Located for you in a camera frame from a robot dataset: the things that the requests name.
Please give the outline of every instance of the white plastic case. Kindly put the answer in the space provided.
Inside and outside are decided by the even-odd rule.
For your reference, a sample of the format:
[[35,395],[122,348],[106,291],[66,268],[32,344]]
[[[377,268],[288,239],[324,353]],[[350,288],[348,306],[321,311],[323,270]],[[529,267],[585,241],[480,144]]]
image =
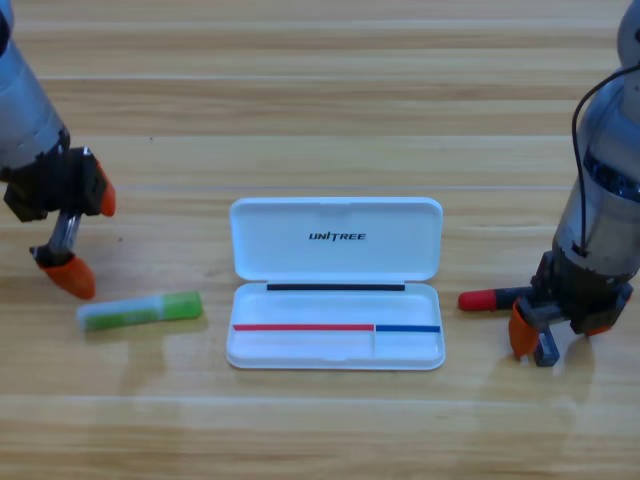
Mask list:
[[249,198],[231,207],[239,368],[430,370],[445,360],[429,198]]

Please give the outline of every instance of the wooden table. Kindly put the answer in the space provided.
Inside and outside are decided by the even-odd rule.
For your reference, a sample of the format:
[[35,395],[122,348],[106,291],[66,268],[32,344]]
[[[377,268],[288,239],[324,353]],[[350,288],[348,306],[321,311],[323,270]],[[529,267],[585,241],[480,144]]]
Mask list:
[[[98,301],[197,289],[199,321],[85,338],[0,209],[2,479],[637,479],[640,314],[520,365],[459,292],[526,283],[575,177],[577,100],[627,0],[16,0],[16,38],[118,188],[83,221]],[[430,196],[448,359],[427,373],[225,360],[228,208]]]

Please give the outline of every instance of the silver metal arm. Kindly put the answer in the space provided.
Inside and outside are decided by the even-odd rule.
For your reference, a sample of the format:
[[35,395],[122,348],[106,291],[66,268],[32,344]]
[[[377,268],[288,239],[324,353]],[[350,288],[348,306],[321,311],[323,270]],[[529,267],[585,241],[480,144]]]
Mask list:
[[[640,62],[640,0],[634,0],[620,24],[618,53],[624,68]],[[612,283],[627,281],[640,269],[640,72],[614,80],[595,96],[580,125],[578,143],[588,254],[574,248],[582,232],[577,183],[555,241],[578,267],[612,277]]]

